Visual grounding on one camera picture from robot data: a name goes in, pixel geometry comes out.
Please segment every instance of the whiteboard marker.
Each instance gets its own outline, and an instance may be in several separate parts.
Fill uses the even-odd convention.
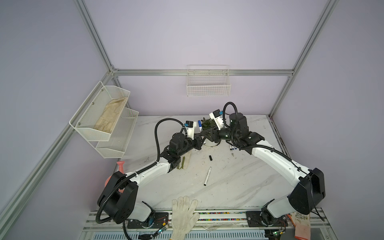
[[[212,168],[212,167],[209,167],[209,170],[208,170],[208,174],[207,174],[207,177],[205,178],[204,186],[206,186],[206,185],[207,185],[207,182],[208,182],[208,178],[209,178],[209,174],[211,173],[211,168]]]
[[[197,122],[199,123],[200,132],[202,132],[202,131],[203,131],[203,128],[201,127],[201,121],[198,120]]]

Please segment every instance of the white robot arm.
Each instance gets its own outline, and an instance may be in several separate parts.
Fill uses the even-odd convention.
[[[233,105],[235,109],[235,113],[229,117],[230,125],[225,122],[225,108],[228,104]],[[194,128],[197,126],[196,122],[187,121],[183,125],[186,128],[187,135],[180,132],[175,133],[169,147],[158,156],[158,161],[154,161],[134,172],[127,172],[126,174],[114,173],[98,200],[100,209],[104,209],[110,219],[113,219],[116,223],[120,223],[127,218],[137,219],[142,222],[148,221],[154,210],[146,203],[135,203],[138,188],[175,169],[180,163],[180,156],[193,148],[200,150],[205,139],[212,142],[225,140],[239,150],[245,150],[249,154],[260,158],[294,187],[294,190],[288,196],[273,199],[262,208],[260,220],[265,226],[270,226],[278,217],[295,211],[309,214],[325,197],[323,173],[318,169],[311,170],[293,161],[274,149],[262,136],[250,132],[246,117],[241,113],[237,113],[233,103],[227,103],[223,111],[216,110],[210,113],[210,118],[203,120],[203,131],[200,134],[194,134]],[[125,190],[120,194],[116,187],[121,189],[125,187]],[[96,215],[96,222],[103,222],[103,220],[100,220]]]

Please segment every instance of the work glove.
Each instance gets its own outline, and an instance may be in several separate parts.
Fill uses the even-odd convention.
[[[197,207],[198,201],[192,200],[189,206],[189,197],[179,197],[172,200],[172,236],[171,240],[184,240],[185,235],[189,233],[197,220],[200,218],[199,213],[193,213]]]

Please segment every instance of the wire mesh basket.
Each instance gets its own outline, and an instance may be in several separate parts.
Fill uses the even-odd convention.
[[[71,126],[87,141],[109,141],[117,123],[111,128],[111,133],[94,129],[95,124],[103,114],[105,106],[110,101],[126,97],[124,102],[125,106],[130,94],[128,90],[116,86],[104,86],[101,82],[99,82],[99,84],[102,85],[101,89],[80,117],[79,121],[73,126],[71,124],[72,119],[70,120]],[[117,119],[120,118],[122,113],[123,111],[119,113]]]
[[[229,96],[228,65],[188,65],[187,96]]]
[[[98,142],[95,149],[103,158],[122,158],[127,150],[139,112],[124,108],[109,141]]]

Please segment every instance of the white marble table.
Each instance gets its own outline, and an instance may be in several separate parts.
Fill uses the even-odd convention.
[[[163,118],[181,122],[197,121],[208,116],[139,116],[129,142],[125,172],[156,160],[154,128]],[[276,137],[265,115],[248,115],[249,130],[257,132],[280,150]],[[181,126],[174,121],[162,122],[158,127],[160,151],[169,145],[172,135]],[[212,167],[207,186],[204,180]],[[222,141],[217,147],[191,150],[187,169],[174,169],[139,189],[137,200],[145,201],[156,210],[172,209],[172,199],[188,195],[199,201],[198,209],[251,209],[266,204],[273,198],[290,193],[293,188],[273,168],[245,151],[229,150]]]

